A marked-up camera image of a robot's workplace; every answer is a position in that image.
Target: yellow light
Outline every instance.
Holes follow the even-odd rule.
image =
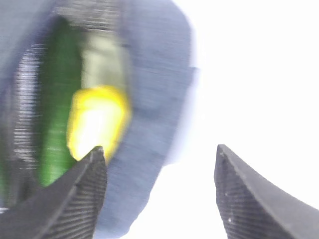
[[[76,160],[102,146],[108,163],[131,117],[125,93],[113,86],[78,90],[72,99],[67,146]]]

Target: green bottle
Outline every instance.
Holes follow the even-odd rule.
[[[79,33],[60,18],[45,40],[39,68],[38,176],[43,186],[54,182],[76,162],[67,148],[66,129],[72,96],[81,88],[81,72]]]

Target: white background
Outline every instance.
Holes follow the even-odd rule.
[[[175,0],[199,68],[150,201],[125,239],[226,239],[213,181],[226,144],[271,182],[319,209],[317,1]]]

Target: gray fabric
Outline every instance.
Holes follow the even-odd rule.
[[[0,1],[0,95],[22,55],[49,20],[55,0]]]
[[[190,27],[170,0],[127,0],[122,36],[133,62],[131,126],[108,167],[95,238],[127,233],[145,207],[192,79]]]

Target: gray cloth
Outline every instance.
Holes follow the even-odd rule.
[[[127,0],[121,34],[133,62],[134,115],[108,167],[96,239],[127,233],[148,202],[192,80],[190,27],[170,0]]]

